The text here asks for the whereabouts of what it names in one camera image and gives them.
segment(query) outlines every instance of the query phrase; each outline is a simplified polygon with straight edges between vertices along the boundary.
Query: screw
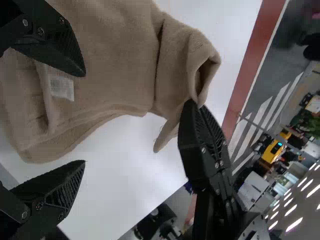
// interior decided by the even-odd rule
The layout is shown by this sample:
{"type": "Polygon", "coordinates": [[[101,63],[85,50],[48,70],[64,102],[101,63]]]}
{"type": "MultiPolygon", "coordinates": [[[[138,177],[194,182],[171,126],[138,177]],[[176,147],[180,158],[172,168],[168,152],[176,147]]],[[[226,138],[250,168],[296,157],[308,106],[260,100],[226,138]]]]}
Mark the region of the screw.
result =
{"type": "Polygon", "coordinates": [[[38,34],[40,37],[42,37],[45,34],[45,30],[42,27],[38,28],[38,34]]]}
{"type": "Polygon", "coordinates": [[[40,201],[38,204],[35,206],[35,210],[40,211],[44,206],[44,202],[40,201]]]}
{"type": "Polygon", "coordinates": [[[24,212],[22,213],[21,218],[22,218],[22,219],[26,219],[27,217],[28,217],[28,212],[27,212],[27,211],[24,211],[24,212]]]}
{"type": "Polygon", "coordinates": [[[64,218],[64,212],[62,211],[62,212],[60,212],[59,213],[59,215],[58,215],[58,220],[60,221],[60,220],[62,220],[63,218],[64,218]]]}
{"type": "Polygon", "coordinates": [[[29,22],[27,21],[27,19],[22,19],[22,23],[25,27],[29,26],[29,22]]]}
{"type": "Polygon", "coordinates": [[[60,23],[61,25],[63,25],[63,24],[65,23],[65,20],[63,19],[63,17],[59,17],[59,23],[60,23]]]}

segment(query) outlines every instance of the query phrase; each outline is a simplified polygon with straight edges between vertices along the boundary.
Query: fluorescent light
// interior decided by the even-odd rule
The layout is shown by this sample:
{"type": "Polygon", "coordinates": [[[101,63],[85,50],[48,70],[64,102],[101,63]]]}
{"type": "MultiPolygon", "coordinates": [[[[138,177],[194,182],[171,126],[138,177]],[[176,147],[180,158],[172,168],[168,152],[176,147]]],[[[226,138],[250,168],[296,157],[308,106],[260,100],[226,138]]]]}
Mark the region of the fluorescent light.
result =
{"type": "Polygon", "coordinates": [[[303,219],[303,217],[299,218],[297,221],[295,221],[290,226],[288,226],[288,228],[285,230],[285,232],[287,233],[290,230],[292,230],[293,228],[295,228],[296,226],[298,226],[298,224],[302,222],[302,219],[303,219]]]}
{"type": "Polygon", "coordinates": [[[314,194],[319,189],[320,189],[320,184],[318,186],[316,186],[311,192],[309,192],[308,195],[306,196],[306,198],[310,197],[312,194],[314,194]]]}
{"type": "Polygon", "coordinates": [[[275,221],[270,227],[269,227],[269,230],[273,229],[275,227],[275,225],[278,224],[278,221],[275,221]]]}
{"type": "Polygon", "coordinates": [[[290,200],[288,200],[288,201],[285,203],[284,207],[288,206],[288,205],[292,202],[293,199],[294,199],[294,198],[291,198],[290,200]]]}
{"type": "Polygon", "coordinates": [[[292,195],[292,192],[290,192],[290,193],[283,199],[283,201],[287,200],[291,195],[292,195]]]}
{"type": "Polygon", "coordinates": [[[280,204],[278,204],[273,210],[272,212],[274,212],[275,210],[277,210],[277,208],[280,206],[280,204]]]}
{"type": "Polygon", "coordinates": [[[308,178],[308,177],[306,177],[305,179],[303,179],[303,180],[299,183],[298,188],[307,180],[307,178],[308,178]]]}
{"type": "Polygon", "coordinates": [[[308,181],[308,183],[307,183],[306,185],[304,185],[303,188],[301,188],[301,192],[302,192],[303,190],[305,190],[313,181],[314,181],[313,179],[311,179],[310,181],[308,181]]]}
{"type": "Polygon", "coordinates": [[[288,191],[286,191],[283,196],[287,195],[290,191],[291,191],[291,188],[288,191]]]}
{"type": "Polygon", "coordinates": [[[288,216],[290,213],[292,213],[292,212],[297,208],[297,205],[298,205],[298,204],[296,204],[296,205],[294,205],[292,208],[290,208],[290,209],[285,213],[284,216],[286,217],[286,216],[288,216]]]}
{"type": "Polygon", "coordinates": [[[273,206],[277,206],[277,204],[280,202],[280,200],[276,201],[273,206]]]}
{"type": "Polygon", "coordinates": [[[317,164],[314,163],[314,164],[309,168],[309,171],[312,170],[312,169],[315,167],[315,165],[317,165],[317,164]]]}
{"type": "Polygon", "coordinates": [[[272,215],[272,217],[270,218],[270,220],[274,219],[277,215],[278,215],[279,211],[277,211],[275,214],[272,215]]]}

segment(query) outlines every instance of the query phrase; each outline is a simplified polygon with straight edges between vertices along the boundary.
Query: clothing label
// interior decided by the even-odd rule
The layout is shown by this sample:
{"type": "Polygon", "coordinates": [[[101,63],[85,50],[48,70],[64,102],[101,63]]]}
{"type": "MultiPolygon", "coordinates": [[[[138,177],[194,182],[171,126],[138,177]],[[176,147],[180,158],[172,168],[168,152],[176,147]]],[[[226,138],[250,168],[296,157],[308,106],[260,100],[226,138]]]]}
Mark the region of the clothing label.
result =
{"type": "Polygon", "coordinates": [[[74,81],[66,77],[50,76],[50,93],[54,97],[75,101],[74,81]]]}

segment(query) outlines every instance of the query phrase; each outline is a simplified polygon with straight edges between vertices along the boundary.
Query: yellow equipment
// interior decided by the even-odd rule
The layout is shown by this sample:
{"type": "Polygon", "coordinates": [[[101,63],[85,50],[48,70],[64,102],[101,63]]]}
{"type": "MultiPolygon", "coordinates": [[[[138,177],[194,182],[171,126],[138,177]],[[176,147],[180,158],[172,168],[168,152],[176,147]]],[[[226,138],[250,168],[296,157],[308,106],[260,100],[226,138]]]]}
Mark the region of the yellow equipment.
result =
{"type": "MultiPolygon", "coordinates": [[[[285,133],[282,131],[280,132],[279,135],[283,137],[285,140],[288,140],[292,135],[292,133],[291,132],[285,133]]],[[[273,164],[278,159],[278,157],[283,153],[284,150],[285,150],[285,146],[278,140],[273,139],[273,141],[266,147],[261,158],[267,163],[273,164]]]]}

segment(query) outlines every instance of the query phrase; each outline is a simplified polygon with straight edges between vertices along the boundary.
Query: white surface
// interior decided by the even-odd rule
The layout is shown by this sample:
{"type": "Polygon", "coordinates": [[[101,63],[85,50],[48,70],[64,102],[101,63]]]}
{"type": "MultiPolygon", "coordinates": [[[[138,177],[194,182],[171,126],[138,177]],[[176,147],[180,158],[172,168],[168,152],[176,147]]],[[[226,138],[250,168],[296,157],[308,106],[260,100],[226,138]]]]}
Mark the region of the white surface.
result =
{"type": "MultiPolygon", "coordinates": [[[[262,0],[157,0],[176,19],[200,29],[222,57],[207,106],[221,124],[241,67],[262,0]]],[[[173,194],[186,181],[172,140],[153,153],[164,119],[123,116],[99,128],[61,159],[26,164],[0,132],[0,162],[19,181],[84,159],[86,170],[69,217],[60,227],[71,240],[116,240],[173,194]]]]}

